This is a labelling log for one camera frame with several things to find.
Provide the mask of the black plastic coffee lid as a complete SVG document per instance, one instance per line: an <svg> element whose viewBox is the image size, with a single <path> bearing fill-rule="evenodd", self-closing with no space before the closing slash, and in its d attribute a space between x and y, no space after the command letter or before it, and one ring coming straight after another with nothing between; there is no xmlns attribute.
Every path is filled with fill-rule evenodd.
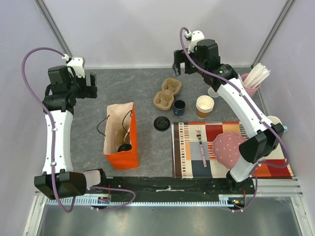
<svg viewBox="0 0 315 236"><path fill-rule="evenodd" d="M122 144L119 148L117 152L122 152L122 151L129 151L132 149L132 145L131 144Z"/></svg>

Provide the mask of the single white straw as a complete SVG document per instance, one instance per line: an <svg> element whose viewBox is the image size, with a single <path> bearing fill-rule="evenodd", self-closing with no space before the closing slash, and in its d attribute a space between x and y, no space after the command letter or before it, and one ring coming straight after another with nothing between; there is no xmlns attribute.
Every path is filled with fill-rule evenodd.
<svg viewBox="0 0 315 236"><path fill-rule="evenodd" d="M124 142L126 142L127 137L129 136L129 132L130 132L130 128L128 128L128 130L127 130L127 132L126 132L126 134L124 136L124 139L123 139Z"/></svg>

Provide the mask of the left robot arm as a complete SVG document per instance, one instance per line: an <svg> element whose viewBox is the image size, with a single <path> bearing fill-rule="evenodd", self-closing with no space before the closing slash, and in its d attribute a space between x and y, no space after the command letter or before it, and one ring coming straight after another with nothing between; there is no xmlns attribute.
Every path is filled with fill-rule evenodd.
<svg viewBox="0 0 315 236"><path fill-rule="evenodd" d="M77 99L96 98L96 74L91 84L70 66L48 69L50 84L42 101L47 124L47 150L42 174L34 178L35 187L50 200L84 195L90 187L104 193L108 181L103 169L74 172L70 157L70 131Z"/></svg>

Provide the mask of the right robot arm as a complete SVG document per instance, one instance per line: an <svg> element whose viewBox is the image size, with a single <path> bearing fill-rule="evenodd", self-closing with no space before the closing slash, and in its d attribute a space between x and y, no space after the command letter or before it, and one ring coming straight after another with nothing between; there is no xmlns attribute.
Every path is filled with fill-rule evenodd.
<svg viewBox="0 0 315 236"><path fill-rule="evenodd" d="M228 171L225 181L228 192L238 193L243 188L243 181L258 164L274 165L268 161L268 156L282 147L284 127L266 117L245 91L233 67L221 63L219 47L214 40L200 40L192 53L186 48L175 50L173 69L176 75L181 74L182 63L186 74L200 74L228 103L246 131L248 140L240 144L240 158Z"/></svg>

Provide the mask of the orange paper bag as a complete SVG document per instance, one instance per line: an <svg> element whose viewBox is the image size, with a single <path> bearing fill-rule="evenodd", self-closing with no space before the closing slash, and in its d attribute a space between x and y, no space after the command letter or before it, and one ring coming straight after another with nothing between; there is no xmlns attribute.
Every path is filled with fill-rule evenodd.
<svg viewBox="0 0 315 236"><path fill-rule="evenodd" d="M120 128L130 127L129 151L117 152L116 132ZM127 170L139 167L137 149L137 124L133 102L107 106L103 153L115 170Z"/></svg>

